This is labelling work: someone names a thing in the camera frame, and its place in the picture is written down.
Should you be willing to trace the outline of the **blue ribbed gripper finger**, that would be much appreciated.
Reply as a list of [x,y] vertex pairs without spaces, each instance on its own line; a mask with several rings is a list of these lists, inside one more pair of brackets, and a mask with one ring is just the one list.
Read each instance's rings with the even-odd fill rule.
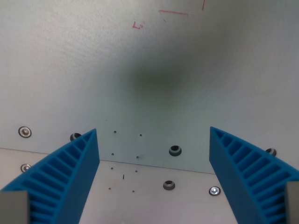
[[285,186],[299,172],[270,153],[215,127],[209,161],[239,224],[285,224]]
[[99,163],[93,129],[40,160],[1,191],[28,193],[33,224],[77,224]]

